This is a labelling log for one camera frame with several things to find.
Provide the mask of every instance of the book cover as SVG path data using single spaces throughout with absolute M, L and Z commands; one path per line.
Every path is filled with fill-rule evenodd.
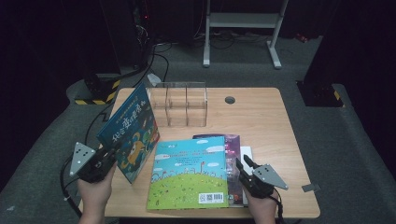
M 239 170 L 236 168 L 236 158 L 241 160 L 241 143 L 237 134 L 206 133 L 196 134 L 192 138 L 224 137 L 226 172 L 228 185 L 228 200 L 230 207 L 244 206 L 244 193 L 239 181 Z
M 118 166 L 132 184 L 160 134 L 144 84 L 140 84 L 96 135 L 99 142 L 116 149 Z
M 228 207 L 224 137 L 160 142 L 147 209 Z

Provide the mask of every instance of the human hand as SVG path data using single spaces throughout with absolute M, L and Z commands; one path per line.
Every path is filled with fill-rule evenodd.
M 83 212 L 79 223 L 105 223 L 105 209 L 111 195 L 111 181 L 117 163 L 108 171 L 105 179 L 98 183 L 78 180 L 78 190 L 83 201 Z
M 248 210 L 253 215 L 256 224 L 275 224 L 276 202 L 270 198 L 255 198 L 245 186 L 243 189 L 247 195 Z M 279 197 L 276 190 L 271 196 L 275 199 Z

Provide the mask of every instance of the barcode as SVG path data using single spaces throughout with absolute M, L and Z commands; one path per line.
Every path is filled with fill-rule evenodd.
M 222 192 L 200 193 L 198 203 L 224 203 Z

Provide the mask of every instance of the small round object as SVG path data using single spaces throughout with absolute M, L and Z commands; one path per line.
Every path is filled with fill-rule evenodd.
M 235 103 L 235 98 L 233 98 L 232 96 L 227 96 L 225 98 L 225 103 L 232 105 L 233 103 Z

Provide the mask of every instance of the gray carpet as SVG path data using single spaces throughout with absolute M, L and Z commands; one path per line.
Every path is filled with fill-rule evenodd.
M 347 91 L 334 84 L 345 107 L 306 107 L 296 86 L 303 80 L 320 39 L 305 44 L 278 39 L 276 49 L 282 69 L 275 70 L 263 42 L 214 41 L 210 68 L 202 67 L 203 48 L 173 45 L 161 55 L 169 61 L 166 81 L 205 81 L 208 87 L 276 87 L 290 116 L 298 145 L 316 192 L 321 214 L 302 223 L 396 223 L 396 183 L 363 130 Z M 168 49 L 169 45 L 156 48 Z M 152 70 L 163 78 L 166 62 L 155 57 Z M 141 76 L 124 79 L 120 88 L 132 87 Z M 93 118 L 105 105 L 75 105 L 82 81 L 72 85 L 71 104 L 42 133 L 0 195 L 0 223 L 77 223 L 64 201 L 59 172 L 74 144 L 83 142 Z M 88 141 L 104 123 L 99 118 Z M 76 185 L 69 188 L 73 198 Z M 131 223 L 181 223 L 173 219 L 135 219 Z M 216 220 L 216 223 L 252 223 L 252 220 Z

